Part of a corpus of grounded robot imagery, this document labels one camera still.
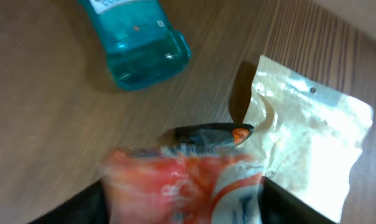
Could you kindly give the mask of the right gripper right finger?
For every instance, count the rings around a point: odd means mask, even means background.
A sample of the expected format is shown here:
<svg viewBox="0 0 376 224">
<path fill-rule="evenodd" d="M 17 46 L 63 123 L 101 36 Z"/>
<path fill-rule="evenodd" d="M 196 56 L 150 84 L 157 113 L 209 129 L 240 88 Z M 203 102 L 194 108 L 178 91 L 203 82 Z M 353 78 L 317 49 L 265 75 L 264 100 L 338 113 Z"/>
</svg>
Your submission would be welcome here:
<svg viewBox="0 0 376 224">
<path fill-rule="evenodd" d="M 263 224 L 336 224 L 266 176 L 260 180 L 259 210 Z"/>
</svg>

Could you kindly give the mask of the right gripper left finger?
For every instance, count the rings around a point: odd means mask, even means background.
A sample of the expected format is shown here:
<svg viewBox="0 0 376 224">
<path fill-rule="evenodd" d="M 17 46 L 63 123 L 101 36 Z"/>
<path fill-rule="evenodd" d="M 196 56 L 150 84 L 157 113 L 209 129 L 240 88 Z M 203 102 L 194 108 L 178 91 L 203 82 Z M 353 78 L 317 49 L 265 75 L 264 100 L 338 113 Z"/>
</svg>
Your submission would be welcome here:
<svg viewBox="0 0 376 224">
<path fill-rule="evenodd" d="M 101 181 L 76 194 L 29 224 L 108 224 L 109 215 Z"/>
</svg>

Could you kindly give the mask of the beige PanTree snack pouch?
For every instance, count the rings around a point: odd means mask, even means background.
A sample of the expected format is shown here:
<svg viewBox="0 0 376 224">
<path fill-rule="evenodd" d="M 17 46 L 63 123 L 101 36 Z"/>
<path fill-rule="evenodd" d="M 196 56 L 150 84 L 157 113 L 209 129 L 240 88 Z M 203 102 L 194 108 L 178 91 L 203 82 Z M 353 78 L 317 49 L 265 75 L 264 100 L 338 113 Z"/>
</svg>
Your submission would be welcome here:
<svg viewBox="0 0 376 224">
<path fill-rule="evenodd" d="M 243 147 L 269 179 L 340 222 L 373 115 L 367 103 L 261 56 L 244 118 L 254 132 Z"/>
</svg>

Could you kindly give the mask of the red white packet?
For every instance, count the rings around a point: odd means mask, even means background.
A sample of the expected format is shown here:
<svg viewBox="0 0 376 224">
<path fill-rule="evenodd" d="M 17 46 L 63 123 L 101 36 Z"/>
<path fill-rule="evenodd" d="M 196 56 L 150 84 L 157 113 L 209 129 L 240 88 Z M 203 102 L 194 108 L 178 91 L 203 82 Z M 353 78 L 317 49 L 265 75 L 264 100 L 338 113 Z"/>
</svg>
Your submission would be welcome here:
<svg viewBox="0 0 376 224">
<path fill-rule="evenodd" d="M 257 223 L 264 168 L 244 152 L 128 154 L 101 164 L 111 223 Z"/>
</svg>

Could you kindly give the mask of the blue bottle with white cap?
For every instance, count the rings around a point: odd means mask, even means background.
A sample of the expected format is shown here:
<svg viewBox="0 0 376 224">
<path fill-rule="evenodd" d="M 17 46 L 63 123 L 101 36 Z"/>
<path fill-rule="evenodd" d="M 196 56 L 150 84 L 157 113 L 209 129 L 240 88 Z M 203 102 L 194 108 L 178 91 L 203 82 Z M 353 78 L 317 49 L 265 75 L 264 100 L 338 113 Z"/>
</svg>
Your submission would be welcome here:
<svg viewBox="0 0 376 224">
<path fill-rule="evenodd" d="M 140 90 L 181 72 L 191 50 L 158 0 L 80 0 L 119 88 Z"/>
</svg>

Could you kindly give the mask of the black red snack packet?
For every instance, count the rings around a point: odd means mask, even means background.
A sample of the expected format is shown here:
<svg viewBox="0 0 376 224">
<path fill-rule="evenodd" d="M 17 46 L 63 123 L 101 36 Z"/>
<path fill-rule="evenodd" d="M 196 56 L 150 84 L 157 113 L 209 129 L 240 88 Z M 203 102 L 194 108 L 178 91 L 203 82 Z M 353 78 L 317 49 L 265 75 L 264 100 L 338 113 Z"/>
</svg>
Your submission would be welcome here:
<svg viewBox="0 0 376 224">
<path fill-rule="evenodd" d="M 253 132 L 251 124 L 206 123 L 166 130 L 160 136 L 160 142 L 200 147 L 234 147 L 250 138 Z"/>
</svg>

